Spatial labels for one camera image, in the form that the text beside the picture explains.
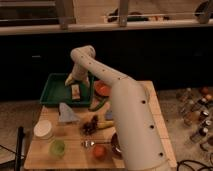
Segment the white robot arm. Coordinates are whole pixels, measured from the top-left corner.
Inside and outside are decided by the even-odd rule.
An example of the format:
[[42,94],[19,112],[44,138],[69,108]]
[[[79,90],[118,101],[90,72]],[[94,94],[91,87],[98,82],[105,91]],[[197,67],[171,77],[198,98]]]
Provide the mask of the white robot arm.
[[132,77],[95,59],[91,45],[74,48],[66,80],[85,81],[90,72],[111,87],[110,107],[125,168],[128,171],[171,171],[144,86]]

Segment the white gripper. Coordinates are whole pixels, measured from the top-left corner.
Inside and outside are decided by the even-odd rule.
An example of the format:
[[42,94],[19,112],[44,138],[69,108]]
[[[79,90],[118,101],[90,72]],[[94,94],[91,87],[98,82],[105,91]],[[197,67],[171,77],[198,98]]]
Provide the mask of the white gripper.
[[68,76],[65,80],[65,86],[69,86],[74,80],[86,81],[85,85],[89,88],[91,86],[91,80],[88,76],[88,70],[81,65],[75,63],[71,72],[71,76]]

